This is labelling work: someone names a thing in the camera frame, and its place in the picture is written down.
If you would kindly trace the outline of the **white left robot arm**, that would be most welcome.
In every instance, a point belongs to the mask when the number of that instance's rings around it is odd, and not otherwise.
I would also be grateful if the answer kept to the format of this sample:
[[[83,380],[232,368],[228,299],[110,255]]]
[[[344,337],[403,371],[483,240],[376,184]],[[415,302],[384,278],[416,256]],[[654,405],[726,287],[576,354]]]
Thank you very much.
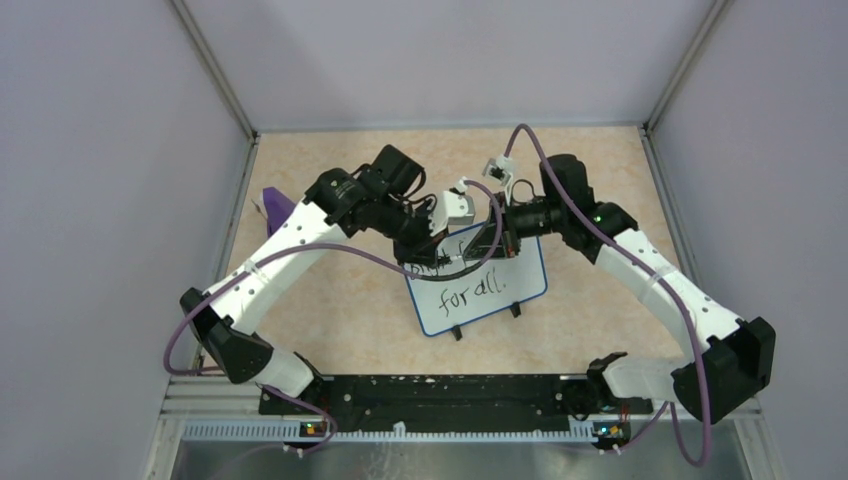
[[[313,370],[295,353],[262,339],[258,326],[322,255],[345,249],[359,231],[372,229],[392,240],[401,263],[436,266],[436,247],[450,214],[467,209],[449,191],[414,206],[406,194],[424,176],[421,165],[392,145],[354,172],[329,169],[227,279],[183,294],[180,303],[192,334],[231,383],[271,386],[297,413],[317,407],[321,388]]]

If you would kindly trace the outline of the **purple whiteboard eraser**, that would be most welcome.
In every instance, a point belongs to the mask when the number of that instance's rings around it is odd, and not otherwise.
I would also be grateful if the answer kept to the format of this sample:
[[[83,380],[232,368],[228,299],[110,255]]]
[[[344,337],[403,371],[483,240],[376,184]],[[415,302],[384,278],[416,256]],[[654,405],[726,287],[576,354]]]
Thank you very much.
[[[275,187],[261,192],[261,207],[266,218],[267,237],[273,236],[292,215],[297,203]]]

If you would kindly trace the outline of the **blue framed whiteboard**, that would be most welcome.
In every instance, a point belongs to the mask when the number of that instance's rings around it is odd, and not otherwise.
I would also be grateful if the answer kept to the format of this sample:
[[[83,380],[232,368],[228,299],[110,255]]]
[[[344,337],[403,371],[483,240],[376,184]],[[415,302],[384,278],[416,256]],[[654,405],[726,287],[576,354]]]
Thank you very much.
[[[480,224],[451,234],[440,246],[441,255],[461,255],[463,243]],[[424,281],[427,275],[448,275],[472,265],[453,262],[429,269],[406,265],[417,277],[406,283],[421,330],[427,337],[450,333],[458,327],[501,311],[520,312],[520,305],[548,290],[547,272],[538,238],[523,239],[511,259],[489,260],[469,275],[449,282]]]

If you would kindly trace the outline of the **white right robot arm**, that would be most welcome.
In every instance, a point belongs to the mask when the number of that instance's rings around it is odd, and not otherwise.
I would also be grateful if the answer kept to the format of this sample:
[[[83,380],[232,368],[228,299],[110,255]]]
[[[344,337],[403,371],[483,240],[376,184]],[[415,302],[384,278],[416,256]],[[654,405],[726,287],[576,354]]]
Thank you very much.
[[[586,397],[594,409],[612,412],[629,398],[661,400],[715,424],[769,384],[776,332],[766,320],[745,320],[711,300],[625,210],[595,199],[575,155],[550,156],[539,170],[543,195],[503,204],[494,258],[518,256],[524,238],[557,233],[630,290],[683,352],[680,359],[618,352],[593,360]]]

